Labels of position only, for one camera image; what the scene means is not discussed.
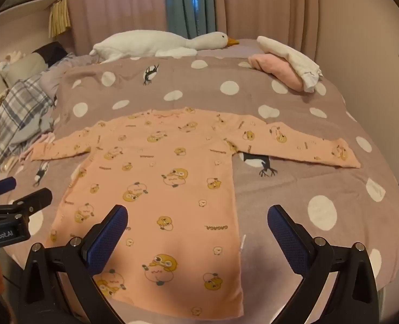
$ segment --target white cloth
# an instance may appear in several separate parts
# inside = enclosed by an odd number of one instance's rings
[[[265,53],[272,53],[285,58],[291,64],[291,67],[302,78],[305,92],[314,91],[314,86],[318,83],[319,77],[323,76],[319,65],[301,52],[276,40],[259,36],[257,42]]]

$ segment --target blue gripper pad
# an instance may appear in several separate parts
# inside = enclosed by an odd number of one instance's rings
[[[267,223],[292,271],[304,276],[309,270],[309,253],[275,205],[269,208]]]
[[[108,262],[117,242],[127,227],[128,214],[122,205],[115,205],[105,219],[96,226],[100,227],[99,234],[88,247],[86,262],[91,276],[100,274]]]

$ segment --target shirt sleeve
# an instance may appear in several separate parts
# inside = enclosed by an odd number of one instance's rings
[[[101,120],[91,128],[76,131],[53,143],[36,144],[31,160],[54,160],[90,152],[92,148],[99,147],[102,137],[115,128],[117,123],[118,119],[110,122]]]
[[[265,154],[294,161],[360,168],[344,139],[325,140],[298,132],[282,122],[266,124],[253,116],[229,117],[223,139],[233,151]]]

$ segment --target wall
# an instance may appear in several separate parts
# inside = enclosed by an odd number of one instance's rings
[[[0,61],[12,51],[30,53],[49,42],[49,9],[0,25]]]
[[[398,48],[393,0],[320,0],[316,61],[399,181]]]

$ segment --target stuffed animal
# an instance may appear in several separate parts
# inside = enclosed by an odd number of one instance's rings
[[[135,30],[114,34],[95,44],[90,56],[98,54],[104,59],[102,63],[123,57],[194,56],[199,50],[223,49],[238,43],[237,40],[230,39],[218,31],[188,40],[166,31]]]

